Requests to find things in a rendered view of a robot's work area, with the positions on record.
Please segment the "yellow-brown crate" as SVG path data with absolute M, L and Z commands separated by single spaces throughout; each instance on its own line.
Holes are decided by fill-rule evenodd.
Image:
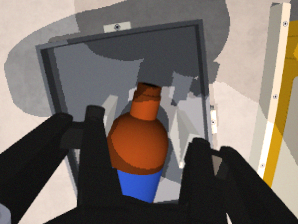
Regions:
M 298 20 L 290 21 L 263 179 L 298 218 Z

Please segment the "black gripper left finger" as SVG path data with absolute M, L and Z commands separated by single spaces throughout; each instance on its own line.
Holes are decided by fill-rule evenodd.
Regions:
M 134 224 L 107 142 L 117 100 L 110 95 L 102 107 L 86 106 L 84 122 L 56 113 L 0 154 L 0 224 L 20 222 L 69 149 L 80 149 L 82 224 Z

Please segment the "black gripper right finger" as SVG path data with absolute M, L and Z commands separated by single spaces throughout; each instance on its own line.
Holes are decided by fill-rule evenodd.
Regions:
M 170 138 L 183 168 L 178 204 L 188 206 L 186 224 L 228 224 L 227 214 L 232 224 L 298 224 L 241 154 L 212 149 L 185 111 L 176 109 Z

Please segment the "grey rectangular tray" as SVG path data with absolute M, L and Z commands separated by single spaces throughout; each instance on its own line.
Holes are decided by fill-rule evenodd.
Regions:
M 118 96 L 114 120 L 130 112 L 138 82 L 162 87 L 157 118 L 168 153 L 153 204 L 179 201 L 183 168 L 170 138 L 176 109 L 184 110 L 213 149 L 203 19 L 125 29 L 36 45 L 52 115 L 83 122 L 87 105 Z

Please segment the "orange and blue bottle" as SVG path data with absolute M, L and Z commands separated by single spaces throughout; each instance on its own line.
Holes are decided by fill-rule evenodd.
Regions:
M 156 118 L 162 87 L 138 82 L 130 112 L 117 117 L 107 136 L 112 168 L 117 168 L 123 195 L 153 203 L 169 140 Z

